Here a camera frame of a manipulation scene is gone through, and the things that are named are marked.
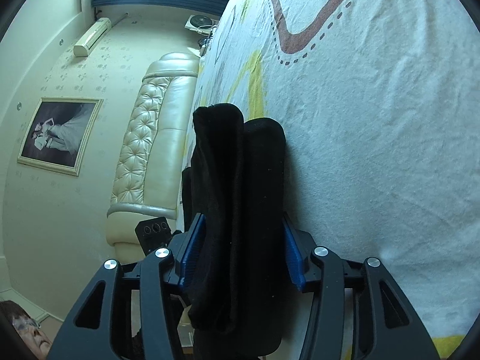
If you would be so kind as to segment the white desk fan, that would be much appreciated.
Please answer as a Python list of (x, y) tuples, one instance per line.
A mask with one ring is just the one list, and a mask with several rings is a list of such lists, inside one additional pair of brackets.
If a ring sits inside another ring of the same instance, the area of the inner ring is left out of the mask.
[(211, 19), (204, 15), (191, 15), (185, 23), (185, 28), (206, 37), (218, 24), (218, 19)]

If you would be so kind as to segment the framed wedding photo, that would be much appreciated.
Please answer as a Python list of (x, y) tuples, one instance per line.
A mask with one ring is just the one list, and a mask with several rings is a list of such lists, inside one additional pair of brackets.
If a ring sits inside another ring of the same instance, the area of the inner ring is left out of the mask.
[(17, 162), (78, 176), (100, 98), (42, 97), (20, 145)]

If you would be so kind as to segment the cream tufted leather headboard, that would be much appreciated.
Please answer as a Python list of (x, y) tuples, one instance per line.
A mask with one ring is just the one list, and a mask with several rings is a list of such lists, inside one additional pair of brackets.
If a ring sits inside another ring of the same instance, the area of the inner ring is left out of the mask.
[(135, 228), (164, 217), (175, 226), (199, 57), (174, 52), (151, 63), (137, 94), (120, 147), (106, 241), (121, 263), (143, 259)]

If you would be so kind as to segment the white wall air conditioner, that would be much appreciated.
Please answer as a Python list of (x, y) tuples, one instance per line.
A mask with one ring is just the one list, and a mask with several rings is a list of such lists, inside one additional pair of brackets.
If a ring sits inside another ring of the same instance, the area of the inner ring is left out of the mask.
[(74, 45), (74, 56), (78, 58), (88, 57), (111, 28), (112, 22), (109, 18), (98, 19)]

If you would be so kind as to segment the patterned white bed sheet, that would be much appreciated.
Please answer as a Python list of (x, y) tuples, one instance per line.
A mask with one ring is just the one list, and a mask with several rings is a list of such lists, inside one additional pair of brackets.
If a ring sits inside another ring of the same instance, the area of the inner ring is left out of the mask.
[(285, 207), (379, 258), (442, 359), (479, 315), (479, 30), (459, 0), (229, 0), (196, 107), (286, 134)]

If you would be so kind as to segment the black pants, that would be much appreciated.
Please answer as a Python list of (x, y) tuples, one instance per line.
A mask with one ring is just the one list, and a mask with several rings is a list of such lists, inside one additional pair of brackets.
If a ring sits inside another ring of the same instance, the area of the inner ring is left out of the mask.
[(206, 235), (188, 287), (197, 359), (258, 359), (281, 344), (290, 278), (282, 224), (286, 139), (270, 118), (232, 104), (193, 113), (196, 143), (183, 172), (185, 222)]

